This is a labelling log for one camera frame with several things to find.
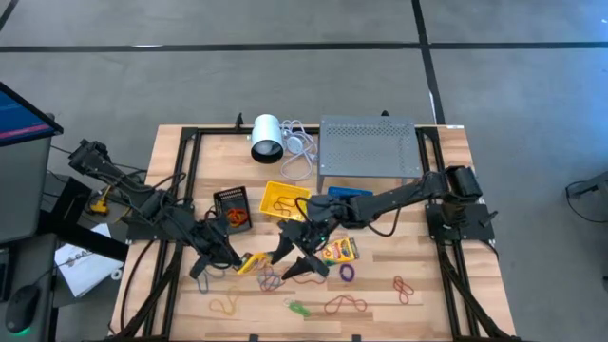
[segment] black mesh container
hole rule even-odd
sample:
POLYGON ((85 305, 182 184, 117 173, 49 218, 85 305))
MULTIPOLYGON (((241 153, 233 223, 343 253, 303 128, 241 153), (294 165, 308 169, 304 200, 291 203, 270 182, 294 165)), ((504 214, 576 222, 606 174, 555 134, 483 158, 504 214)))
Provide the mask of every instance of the black mesh container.
POLYGON ((247 220, 238 227, 229 227, 228 235, 241 233, 250 230, 254 224, 251 222, 251 212, 249 211, 249 201, 247 191, 244 186, 219 191, 213 194, 213 201, 219 215, 225 215, 230 209, 243 209, 247 212, 247 220))

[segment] monitor screen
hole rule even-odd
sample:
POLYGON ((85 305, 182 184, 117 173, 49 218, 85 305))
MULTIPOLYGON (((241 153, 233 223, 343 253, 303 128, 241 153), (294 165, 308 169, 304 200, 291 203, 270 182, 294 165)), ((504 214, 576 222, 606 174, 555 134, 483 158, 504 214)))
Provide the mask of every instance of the monitor screen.
POLYGON ((62 130, 12 90, 0 87, 0 146, 49 137, 62 130))

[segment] yellow basket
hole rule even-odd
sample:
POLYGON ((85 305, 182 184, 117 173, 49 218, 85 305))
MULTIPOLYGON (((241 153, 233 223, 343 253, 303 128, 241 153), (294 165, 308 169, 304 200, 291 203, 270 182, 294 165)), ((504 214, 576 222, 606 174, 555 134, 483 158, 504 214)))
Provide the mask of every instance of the yellow basket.
MULTIPOLYGON (((304 217, 295 207, 295 198, 308 199, 310 196, 311 190, 307 188, 269 181, 266 183, 259 211, 279 218, 304 221, 304 217)), ((306 213, 306 203, 299 200, 298 204, 306 213)))

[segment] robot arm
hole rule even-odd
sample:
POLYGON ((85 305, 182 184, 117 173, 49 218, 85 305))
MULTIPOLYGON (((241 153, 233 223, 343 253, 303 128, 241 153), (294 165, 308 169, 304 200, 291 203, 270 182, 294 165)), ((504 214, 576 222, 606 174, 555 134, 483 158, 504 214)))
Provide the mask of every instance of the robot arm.
MULTIPOLYGON (((191 277, 198 277, 207 265, 226 265, 220 268, 240 265, 237 253, 228 242, 229 222, 226 217, 196 221, 191 200, 180 203, 170 189, 158 190, 156 186, 141 185, 132 180, 112 163, 105 145, 100 142, 82 140, 69 159, 69 166, 74 170, 103 181, 126 195, 127 205, 134 213, 126 220, 129 225, 157 227, 174 240, 192 246, 199 260, 190 271, 191 277)), ((181 181, 183 176, 173 175, 164 181, 175 178, 181 181)))
POLYGON ((296 204, 307 202, 307 220, 287 220, 278 224, 280 240, 272 263, 279 262, 297 247, 304 258, 298 257, 297 262, 283 274, 283 279, 306 272, 327 276, 329 268, 314 253, 322 249, 319 246, 327 243, 339 225, 347 229, 365 228, 384 213, 432 199, 442 199, 446 203, 446 217, 455 218, 462 213, 465 204, 476 201, 481 195, 471 168, 456 166, 442 173, 428 172, 417 181, 374 196, 338 199, 319 195, 297 199, 296 204))

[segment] wooden table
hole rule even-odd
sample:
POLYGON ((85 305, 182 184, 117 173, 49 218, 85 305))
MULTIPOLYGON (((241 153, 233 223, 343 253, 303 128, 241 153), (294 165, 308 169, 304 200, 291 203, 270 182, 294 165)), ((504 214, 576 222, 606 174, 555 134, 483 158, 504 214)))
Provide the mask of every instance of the wooden table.
MULTIPOLYGON (((159 127, 146 179, 148 184, 156 183, 173 173, 181 129, 181 125, 159 127)), ((438 131, 446 166, 472 165, 465 130, 461 126, 439 126, 438 131)), ((189 145, 186 156, 190 156, 191 148, 189 145)), ((251 143, 245 135, 203 136, 194 189, 196 213, 201 218, 212 205, 214 192, 240 185, 247 187, 254 228, 230 237, 231 244, 240 255, 245 252, 271 251, 278 244, 277 219, 258 211, 267 181, 281 181, 309 187, 314 191, 316 180, 315 175, 303 181, 286 180, 280 176, 280 162, 271 165, 257 163, 250 156, 250 148, 251 143)), ((431 169, 434 169, 432 153, 429 155, 431 169)), ((337 185, 370 189, 379 193, 400 184, 400 180, 327 178, 324 191, 327 191, 328 186, 337 185)), ((171 340, 247 340, 251 333, 259 334, 260 340, 349 340, 353 334, 361 334, 364 340, 450 340, 437 252, 434 242, 428 237, 423 205, 419 203, 404 208, 397 231, 390 238, 379 237, 369 229, 347 231, 338 228, 334 232, 332 238, 352 237, 359 247, 361 258, 352 264, 356 270, 352 283, 342 281, 338 268, 331 267, 327 282, 322 285, 299 285, 290 279, 276 291, 263 293, 259 289, 256 274, 237 275, 231 270, 224 279, 210 278, 209 294, 201 294, 197 283, 188 276, 197 255, 192 248, 186 248, 181 264, 171 340), (402 305, 398 293, 393 290, 395 276, 401 276, 415 290, 408 305, 402 305), (210 311, 209 304, 213 299, 229 306, 226 295, 231 287, 236 287, 239 294, 236 313, 227 316, 210 311), (360 313, 352 305, 343 305, 339 313, 326 315, 324 304, 337 295, 364 299, 369 307, 360 313), (313 312, 312 316, 304 318, 292 313, 284 306, 285 298, 300 301, 313 312)), ((388 231, 393 220, 394 213, 387 213, 374 225, 378 230, 388 231)), ((126 279, 144 245, 145 242, 136 242, 129 248, 123 282, 112 317, 111 325, 115 331, 119 330, 126 279)), ((496 257, 481 242, 466 241, 463 245, 472 292, 501 329, 515 334, 496 257)), ((125 321, 135 314, 149 294, 157 251, 158 242, 147 252, 133 278, 126 303, 125 321)), ((169 250, 167 262, 171 253, 172 249, 169 250)), ((295 261, 296 256, 297 252, 292 252, 275 268, 284 269, 295 261)), ((306 278, 317 278, 316 276, 318 275, 308 275, 306 278)), ((461 329, 464 334, 468 334, 464 305, 462 299, 458 295, 456 297, 461 329)), ((153 333, 160 333, 164 303, 162 297, 153 333)))

